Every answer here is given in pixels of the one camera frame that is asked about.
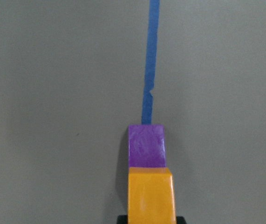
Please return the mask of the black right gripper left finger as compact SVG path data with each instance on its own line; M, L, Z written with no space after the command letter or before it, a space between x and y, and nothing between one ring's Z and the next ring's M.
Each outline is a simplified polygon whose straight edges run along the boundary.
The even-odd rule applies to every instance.
M128 216L118 216L116 224L128 224Z

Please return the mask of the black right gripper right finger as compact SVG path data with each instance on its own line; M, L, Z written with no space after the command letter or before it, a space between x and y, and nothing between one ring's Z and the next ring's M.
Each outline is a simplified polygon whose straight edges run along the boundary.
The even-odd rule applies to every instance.
M183 216L176 216L177 224L186 224L186 220Z

